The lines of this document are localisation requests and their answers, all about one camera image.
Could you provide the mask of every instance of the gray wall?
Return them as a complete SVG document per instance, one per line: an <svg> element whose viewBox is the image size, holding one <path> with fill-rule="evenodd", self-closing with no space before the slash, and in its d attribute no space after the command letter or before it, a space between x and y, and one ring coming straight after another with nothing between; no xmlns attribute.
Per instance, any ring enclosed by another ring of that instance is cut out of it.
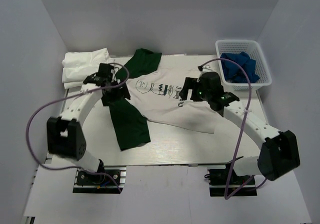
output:
<svg viewBox="0 0 320 224"><path fill-rule="evenodd" d="M29 116L62 97L61 61L66 52L41 0L0 0L0 219L20 223L36 164L25 142ZM31 129L36 153L47 153L46 120L58 106L39 114Z"/></svg>
<svg viewBox="0 0 320 224"><path fill-rule="evenodd" d="M312 222L320 223L320 0L279 0L259 43L273 84L261 96L269 121L293 131L301 166L296 169Z"/></svg>
<svg viewBox="0 0 320 224"><path fill-rule="evenodd" d="M42 0L70 51L107 47L211 54L221 38L260 35L278 0Z"/></svg>

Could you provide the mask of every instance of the blue cloth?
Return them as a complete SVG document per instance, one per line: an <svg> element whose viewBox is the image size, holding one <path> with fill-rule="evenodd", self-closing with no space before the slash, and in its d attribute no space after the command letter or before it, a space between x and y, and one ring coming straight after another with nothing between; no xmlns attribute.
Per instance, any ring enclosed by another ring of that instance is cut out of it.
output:
<svg viewBox="0 0 320 224"><path fill-rule="evenodd" d="M250 83L256 83L260 79L260 77L255 74L256 61L250 59L247 53L223 53L221 54L220 58L227 58L239 64L248 75ZM224 60L221 61L221 64L225 80L231 81L232 83L248 83L246 77L238 68L238 66Z"/></svg>

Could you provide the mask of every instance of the dark green cloth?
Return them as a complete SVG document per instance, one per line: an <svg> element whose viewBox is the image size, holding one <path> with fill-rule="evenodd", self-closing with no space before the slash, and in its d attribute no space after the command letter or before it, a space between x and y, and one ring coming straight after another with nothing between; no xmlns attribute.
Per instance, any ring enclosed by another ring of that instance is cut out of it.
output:
<svg viewBox="0 0 320 224"><path fill-rule="evenodd" d="M125 64L130 73L129 78L138 78L156 71L161 55L161 53L153 53L147 49L137 49L134 56ZM115 76L117 79L124 80L127 73L122 68ZM150 142L147 119L128 101L117 101L109 108L116 139L121 150Z"/></svg>

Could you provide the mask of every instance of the laundry basket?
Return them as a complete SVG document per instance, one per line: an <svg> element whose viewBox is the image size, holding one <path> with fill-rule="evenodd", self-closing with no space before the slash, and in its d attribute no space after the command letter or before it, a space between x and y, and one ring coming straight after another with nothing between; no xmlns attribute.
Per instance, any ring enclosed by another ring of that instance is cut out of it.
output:
<svg viewBox="0 0 320 224"><path fill-rule="evenodd" d="M252 90L257 90L263 86L268 86L272 83L271 75L267 66L267 62L259 44L256 41L252 40L218 40L215 42L216 54L218 57L221 56L222 53L235 53L239 54L241 52L246 52L251 59L256 61L255 64L255 73L260 77L260 79L251 84ZM227 89L231 89L234 91L246 91L249 89L247 83L229 83L225 80L224 72L222 69L221 61L219 60L219 68L221 73L221 78L223 85Z"/></svg>

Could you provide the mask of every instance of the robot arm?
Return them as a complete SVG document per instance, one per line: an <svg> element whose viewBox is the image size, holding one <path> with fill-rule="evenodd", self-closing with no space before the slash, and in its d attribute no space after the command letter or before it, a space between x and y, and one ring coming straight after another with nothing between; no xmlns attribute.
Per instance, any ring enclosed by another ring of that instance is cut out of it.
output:
<svg viewBox="0 0 320 224"><path fill-rule="evenodd" d="M101 99L104 106L112 102L128 98L130 94L126 85L120 88L103 89L89 92L92 89L118 84L114 81L114 67L101 63L97 73L88 76L81 87L80 93L72 104L58 117L50 117L47 126L48 151L64 159L70 160L92 172L104 172L102 160L87 151L87 144L82 132L82 125L93 106Z"/></svg>
<svg viewBox="0 0 320 224"><path fill-rule="evenodd" d="M246 110L238 97L224 92L216 72L203 73L199 79L186 78L182 100L187 99L190 89L191 100L207 101L212 110L241 127ZM257 144L260 155L238 158L233 168L238 176L263 175L273 181L300 165L296 136L291 131L281 132L248 113L244 132Z"/></svg>

